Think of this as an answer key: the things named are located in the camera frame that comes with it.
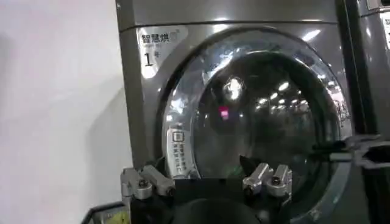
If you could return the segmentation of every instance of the dryer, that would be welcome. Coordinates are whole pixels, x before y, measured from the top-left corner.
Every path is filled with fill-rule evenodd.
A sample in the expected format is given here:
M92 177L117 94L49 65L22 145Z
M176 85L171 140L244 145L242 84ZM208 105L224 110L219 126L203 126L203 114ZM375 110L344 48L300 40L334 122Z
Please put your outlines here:
M118 0L133 164L235 178L240 156L293 171L293 223L327 217L350 164L306 157L352 135L336 5Z

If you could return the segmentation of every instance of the warning sticker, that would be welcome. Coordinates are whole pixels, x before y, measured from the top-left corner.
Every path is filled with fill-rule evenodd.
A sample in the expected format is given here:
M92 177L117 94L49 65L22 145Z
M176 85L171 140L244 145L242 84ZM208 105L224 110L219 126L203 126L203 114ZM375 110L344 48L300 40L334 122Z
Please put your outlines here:
M387 46L390 49L390 12L381 13L380 17L382 19L383 27L385 29Z

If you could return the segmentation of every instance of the white label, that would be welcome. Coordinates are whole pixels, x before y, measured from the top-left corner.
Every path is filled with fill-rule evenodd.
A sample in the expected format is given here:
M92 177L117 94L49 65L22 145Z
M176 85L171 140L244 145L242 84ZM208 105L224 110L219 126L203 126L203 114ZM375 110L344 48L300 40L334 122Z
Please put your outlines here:
M170 128L167 131L166 160L171 177L187 177L194 170L190 144L190 133L188 131L178 128Z
M387 46L390 49L390 12L381 13L380 17L385 28Z
M142 76L152 78L166 57L188 35L185 26L143 27L137 30Z

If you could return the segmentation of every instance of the round glass door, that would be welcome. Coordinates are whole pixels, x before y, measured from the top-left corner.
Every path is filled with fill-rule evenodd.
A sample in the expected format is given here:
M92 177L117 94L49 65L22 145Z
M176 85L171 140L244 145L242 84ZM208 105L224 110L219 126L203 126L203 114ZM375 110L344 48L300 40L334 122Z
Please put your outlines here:
M341 87L312 49L278 33L237 33L202 50L182 74L163 122L172 177L242 178L240 156L286 164L293 221L332 210L349 165L307 155L348 136L341 119L349 117Z

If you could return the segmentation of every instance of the machine top panel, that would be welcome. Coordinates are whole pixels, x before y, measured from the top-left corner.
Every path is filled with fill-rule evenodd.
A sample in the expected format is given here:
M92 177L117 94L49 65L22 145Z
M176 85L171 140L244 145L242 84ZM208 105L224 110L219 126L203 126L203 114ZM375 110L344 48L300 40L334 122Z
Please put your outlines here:
M358 4L359 16L390 11L390 0L355 0Z
M116 1L120 30L218 21L337 23L335 2L324 0Z

